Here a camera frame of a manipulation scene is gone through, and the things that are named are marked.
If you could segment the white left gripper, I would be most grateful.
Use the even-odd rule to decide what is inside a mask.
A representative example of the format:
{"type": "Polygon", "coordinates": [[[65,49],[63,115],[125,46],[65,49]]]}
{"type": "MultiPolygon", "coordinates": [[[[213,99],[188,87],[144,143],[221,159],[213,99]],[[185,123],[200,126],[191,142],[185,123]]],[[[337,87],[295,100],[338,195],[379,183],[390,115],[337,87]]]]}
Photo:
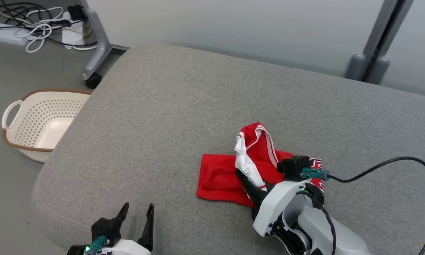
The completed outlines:
{"type": "MultiPolygon", "coordinates": [[[[121,227],[128,214],[129,203],[125,202],[115,217],[115,227],[121,227]]],[[[154,205],[150,203],[146,213],[146,224],[138,243],[121,239],[113,247],[104,247],[99,255],[151,255],[154,243],[154,205]]]]}

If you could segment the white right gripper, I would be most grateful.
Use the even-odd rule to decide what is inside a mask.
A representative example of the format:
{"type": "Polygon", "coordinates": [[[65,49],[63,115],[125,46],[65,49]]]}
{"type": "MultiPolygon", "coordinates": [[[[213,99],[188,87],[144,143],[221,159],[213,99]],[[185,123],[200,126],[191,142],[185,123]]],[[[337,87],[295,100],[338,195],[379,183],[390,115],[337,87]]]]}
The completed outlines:
{"type": "Polygon", "coordinates": [[[302,210],[308,206],[304,195],[298,195],[305,188],[306,183],[310,183],[310,179],[300,182],[282,181],[274,186],[271,190],[271,184],[263,181],[263,184],[269,184],[269,190],[264,191],[261,187],[253,184],[251,179],[246,176],[240,169],[235,168],[235,174],[245,192],[253,202],[253,208],[259,210],[253,223],[253,228],[260,236],[265,236],[271,231],[270,224],[274,225],[279,215],[286,216],[282,220],[286,225],[291,225],[300,215],[302,210]]]}

